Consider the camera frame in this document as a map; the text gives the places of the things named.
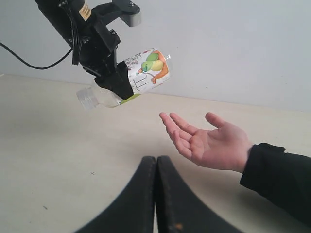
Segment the bottle cap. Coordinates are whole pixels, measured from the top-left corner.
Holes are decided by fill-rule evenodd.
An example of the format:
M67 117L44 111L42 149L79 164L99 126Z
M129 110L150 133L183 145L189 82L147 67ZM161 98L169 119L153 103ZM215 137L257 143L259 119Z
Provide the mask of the bottle cap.
M99 104L91 87L78 91L77 97L85 110L91 110Z

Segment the bottle label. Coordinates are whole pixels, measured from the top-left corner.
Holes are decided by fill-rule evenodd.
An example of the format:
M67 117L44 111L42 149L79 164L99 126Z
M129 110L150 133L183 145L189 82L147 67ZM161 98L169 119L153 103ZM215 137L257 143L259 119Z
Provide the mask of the bottle label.
M156 48L151 48L125 60L128 67L128 78L134 95L126 103L135 97L150 91L170 79L170 71L166 58Z

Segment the yellow sticker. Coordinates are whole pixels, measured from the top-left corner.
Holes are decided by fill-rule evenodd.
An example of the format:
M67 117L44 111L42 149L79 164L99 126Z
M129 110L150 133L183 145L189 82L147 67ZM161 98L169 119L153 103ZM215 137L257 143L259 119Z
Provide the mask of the yellow sticker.
M82 18L87 21L88 18L91 16L91 9L90 7L87 5L87 3L84 3L84 6L81 8L81 10L79 11L80 15L82 16Z

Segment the white wall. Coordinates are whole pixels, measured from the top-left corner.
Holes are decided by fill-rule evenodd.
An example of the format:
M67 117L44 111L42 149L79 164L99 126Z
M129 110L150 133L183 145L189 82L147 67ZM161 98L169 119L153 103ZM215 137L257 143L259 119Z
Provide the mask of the white wall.
M91 7L107 0L89 0ZM173 57L171 81L158 93L311 111L310 0L136 0L143 23L118 20L119 60L148 47ZM1 0L0 41L30 63L49 65L68 46L34 0ZM0 71L89 83L71 58L32 70L0 49Z

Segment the black cable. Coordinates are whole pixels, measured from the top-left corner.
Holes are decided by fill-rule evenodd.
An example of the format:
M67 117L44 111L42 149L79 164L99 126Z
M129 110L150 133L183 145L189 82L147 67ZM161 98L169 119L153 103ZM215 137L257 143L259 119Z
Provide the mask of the black cable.
M16 53L14 53L9 47L7 47L6 45L4 45L3 43L0 42L0 46L5 48L6 50L8 50L13 56L15 56L17 59L19 59L22 63L24 63L25 65L27 65L28 67L30 68L33 68L33 69L39 69L39 70L45 70L45 69L49 69L49 68L52 68L56 65L58 65L59 63L61 63L62 61L65 60L66 57L69 56L69 54L71 53L72 49L70 49L66 54L65 56L63 56L61 59L59 59L57 62L53 63L52 65L48 66L48 67L35 67L27 62L25 62L23 59L21 59Z

